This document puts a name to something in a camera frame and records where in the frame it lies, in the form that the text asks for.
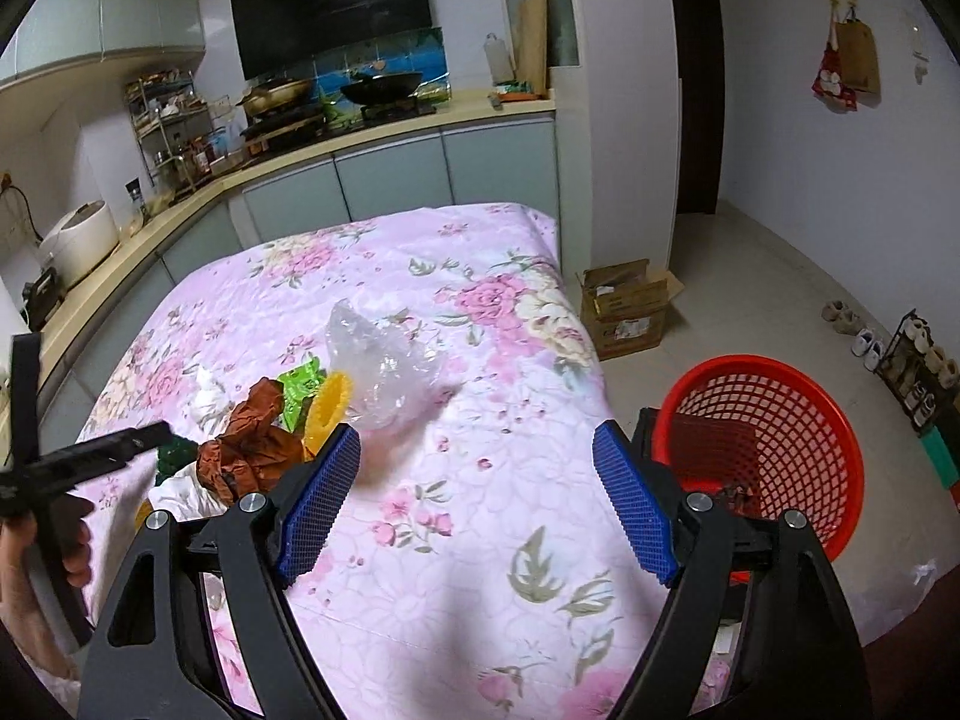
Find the person's left hand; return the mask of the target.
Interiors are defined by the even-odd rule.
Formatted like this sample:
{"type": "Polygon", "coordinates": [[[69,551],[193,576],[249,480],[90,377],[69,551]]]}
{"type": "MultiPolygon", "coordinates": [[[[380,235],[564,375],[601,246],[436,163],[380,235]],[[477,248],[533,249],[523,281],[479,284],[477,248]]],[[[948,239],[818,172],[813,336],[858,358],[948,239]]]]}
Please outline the person's left hand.
{"type": "MultiPolygon", "coordinates": [[[[94,511],[91,500],[65,496],[52,505],[62,562],[60,574],[75,590],[83,590],[91,570],[91,530],[86,517],[94,511]]],[[[55,678],[76,679],[78,667],[57,642],[43,600],[53,572],[44,566],[43,553],[34,541],[37,522],[32,514],[2,520],[2,624],[26,660],[55,678]]]]}

